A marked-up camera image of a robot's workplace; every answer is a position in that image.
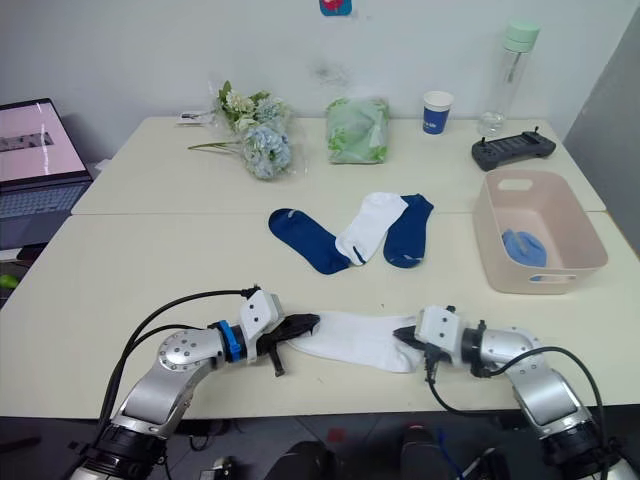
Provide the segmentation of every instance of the green cloth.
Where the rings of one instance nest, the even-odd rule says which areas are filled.
[[[389,106],[380,98],[339,98],[327,107],[332,163],[382,163],[387,156]]]

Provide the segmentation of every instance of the sticker on wall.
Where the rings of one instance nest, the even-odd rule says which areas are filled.
[[[351,13],[351,0],[318,0],[320,10],[327,17],[337,15],[349,15]]]

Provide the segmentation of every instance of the white sock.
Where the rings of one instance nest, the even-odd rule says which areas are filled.
[[[384,234],[405,208],[407,202],[397,193],[370,193],[364,197],[351,225],[336,237],[336,248],[354,265],[364,265],[376,253]]]
[[[312,335],[289,340],[296,350],[317,357],[368,365],[396,373],[415,371],[423,353],[393,336],[396,328],[416,324],[409,317],[367,317],[321,312]]]

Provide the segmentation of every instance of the laptop screen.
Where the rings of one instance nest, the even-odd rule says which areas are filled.
[[[0,107],[0,183],[76,172],[86,169],[51,100]]]

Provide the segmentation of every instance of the flower bouquet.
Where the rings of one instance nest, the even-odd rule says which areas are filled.
[[[218,91],[218,102],[218,110],[236,139],[193,145],[189,150],[210,147],[238,153],[247,170],[261,180],[270,180],[289,169],[291,149],[286,129],[291,112],[281,99],[264,90],[246,97],[227,81]]]

